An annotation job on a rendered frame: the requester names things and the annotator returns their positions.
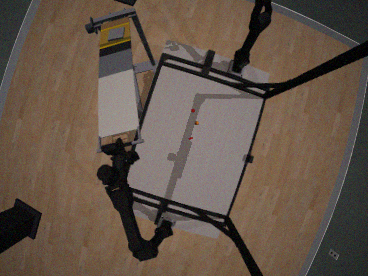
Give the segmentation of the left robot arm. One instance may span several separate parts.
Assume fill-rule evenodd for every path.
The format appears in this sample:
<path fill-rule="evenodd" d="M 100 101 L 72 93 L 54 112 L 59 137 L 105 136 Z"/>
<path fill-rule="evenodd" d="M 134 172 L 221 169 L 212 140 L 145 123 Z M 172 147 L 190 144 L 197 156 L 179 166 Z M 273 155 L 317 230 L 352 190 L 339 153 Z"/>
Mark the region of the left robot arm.
<path fill-rule="evenodd" d="M 134 149 L 127 151 L 124 154 L 120 154 L 120 160 L 123 166 L 127 165 L 127 168 L 129 168 L 130 164 L 133 164 L 139 159 L 140 157 Z M 154 230 L 155 235 L 150 241 L 143 239 L 141 237 L 132 208 L 134 199 L 133 192 L 129 187 L 129 184 L 127 184 L 127 171 L 117 170 L 107 164 L 104 164 L 99 167 L 97 171 L 97 177 L 102 181 L 103 185 L 108 185 L 105 187 L 106 193 L 110 197 L 114 208 L 120 213 L 128 240 L 128 248 L 131 252 L 133 252 L 133 257 L 139 259 L 140 262 L 156 258 L 158 255 L 157 246 L 161 244 L 163 239 L 173 235 L 173 231 L 171 229 L 172 222 L 163 219 L 161 225 L 162 227 L 165 226 L 165 228 L 156 228 Z M 112 192 L 112 190 L 114 191 Z M 135 251 L 135 249 L 137 250 Z"/>

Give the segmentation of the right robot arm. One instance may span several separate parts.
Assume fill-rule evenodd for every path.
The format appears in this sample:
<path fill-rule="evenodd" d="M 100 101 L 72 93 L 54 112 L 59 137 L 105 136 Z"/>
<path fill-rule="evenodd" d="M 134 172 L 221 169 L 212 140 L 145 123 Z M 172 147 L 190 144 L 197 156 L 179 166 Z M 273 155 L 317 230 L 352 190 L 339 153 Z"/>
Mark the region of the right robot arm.
<path fill-rule="evenodd" d="M 263 6 L 265 6 L 265 11 L 260 13 Z M 244 68 L 244 66 L 250 63 L 249 60 L 250 50 L 254 45 L 256 39 L 258 38 L 259 34 L 264 29 L 266 29 L 268 25 L 271 23 L 271 15 L 272 15 L 271 0 L 255 0 L 255 6 L 251 13 L 251 20 L 249 23 L 250 31 L 242 46 L 242 49 L 240 48 L 241 50 L 239 49 L 235 52 L 232 67 L 233 72 L 241 74 L 241 71 Z M 246 62 L 244 63 L 244 61 Z"/>

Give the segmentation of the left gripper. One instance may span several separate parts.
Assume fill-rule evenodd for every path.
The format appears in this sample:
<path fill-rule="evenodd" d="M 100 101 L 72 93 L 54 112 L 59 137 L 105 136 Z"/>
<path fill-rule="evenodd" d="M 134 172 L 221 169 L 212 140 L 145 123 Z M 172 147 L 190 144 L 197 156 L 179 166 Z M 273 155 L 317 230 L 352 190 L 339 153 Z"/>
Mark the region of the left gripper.
<path fill-rule="evenodd" d="M 129 168 L 127 168 L 127 165 L 123 166 L 123 164 L 120 160 L 120 155 L 118 155 L 118 154 L 124 154 L 124 153 L 127 152 L 127 151 L 124 150 L 125 148 L 122 147 L 121 144 L 123 144 L 122 139 L 118 138 L 115 143 L 102 145 L 101 151 L 103 153 L 105 153 L 106 155 L 113 156 L 113 157 L 110 158 L 110 160 L 112 160 L 112 166 L 111 167 L 113 167 L 117 170 L 126 170 L 127 171 L 127 170 L 129 170 Z M 124 151 L 122 151 L 122 150 L 124 150 Z"/>

